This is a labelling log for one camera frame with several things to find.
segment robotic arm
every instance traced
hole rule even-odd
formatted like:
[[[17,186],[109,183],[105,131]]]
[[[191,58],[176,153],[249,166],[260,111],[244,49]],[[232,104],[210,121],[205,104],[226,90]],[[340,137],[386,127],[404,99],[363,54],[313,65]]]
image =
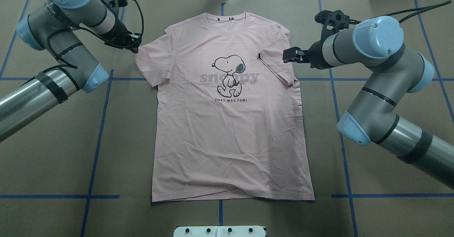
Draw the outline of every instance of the robotic arm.
[[[284,62],[317,69],[360,62],[373,72],[337,124],[339,132],[359,145],[376,143],[454,188],[454,147],[393,113],[405,93],[429,85],[434,74],[433,66],[404,44],[399,22],[389,16],[357,22],[341,11],[322,11],[315,19],[324,24],[321,41],[309,50],[285,50]]]
[[[141,34],[133,34],[119,20],[118,8],[126,6],[126,1],[48,0],[17,25],[16,32],[24,42],[36,50],[47,49],[59,65],[38,73],[0,100],[0,142],[79,89],[89,93],[109,79],[73,34],[78,29],[88,30],[79,24],[89,27],[106,45],[137,53],[143,25]]]

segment neckline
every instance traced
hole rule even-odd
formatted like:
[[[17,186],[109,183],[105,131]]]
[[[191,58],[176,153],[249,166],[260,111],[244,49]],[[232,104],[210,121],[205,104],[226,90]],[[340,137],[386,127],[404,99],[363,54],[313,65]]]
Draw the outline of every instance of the neckline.
[[[245,30],[245,28],[249,25],[250,16],[251,15],[248,12],[244,12],[244,13],[238,14],[238,15],[231,15],[231,16],[216,16],[216,15],[212,15],[209,13],[204,13],[202,18],[203,18],[204,24],[206,25],[206,28],[208,28],[209,30],[212,30],[214,32],[221,33],[221,34],[232,35],[232,34],[240,33],[243,30]],[[233,18],[234,20],[244,19],[244,22],[240,26],[240,28],[237,28],[236,30],[232,30],[232,31],[218,29],[209,23],[209,20],[217,21],[220,19],[222,21],[229,21],[230,18]]]

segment snoopy graphic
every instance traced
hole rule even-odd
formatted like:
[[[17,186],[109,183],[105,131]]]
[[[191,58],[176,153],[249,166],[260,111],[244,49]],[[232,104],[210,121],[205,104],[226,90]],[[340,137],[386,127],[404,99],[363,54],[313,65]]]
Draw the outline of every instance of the snoopy graphic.
[[[243,59],[235,54],[228,57],[219,57],[211,64],[211,67],[215,67],[227,74],[222,80],[222,86],[219,85],[217,87],[217,92],[226,98],[240,96],[241,84],[235,79],[233,74],[240,74],[245,71]]]

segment shirt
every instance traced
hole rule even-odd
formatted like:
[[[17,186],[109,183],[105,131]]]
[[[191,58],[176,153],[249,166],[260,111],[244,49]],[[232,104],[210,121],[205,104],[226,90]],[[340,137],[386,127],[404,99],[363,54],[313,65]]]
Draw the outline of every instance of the shirt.
[[[289,35],[252,13],[204,13],[139,48],[158,86],[153,202],[314,199]]]

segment white bracket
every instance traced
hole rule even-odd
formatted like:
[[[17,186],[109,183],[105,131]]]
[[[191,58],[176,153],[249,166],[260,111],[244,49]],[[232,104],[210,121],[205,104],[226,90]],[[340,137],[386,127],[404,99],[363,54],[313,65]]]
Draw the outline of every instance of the white bracket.
[[[173,237],[266,237],[261,226],[177,227]]]

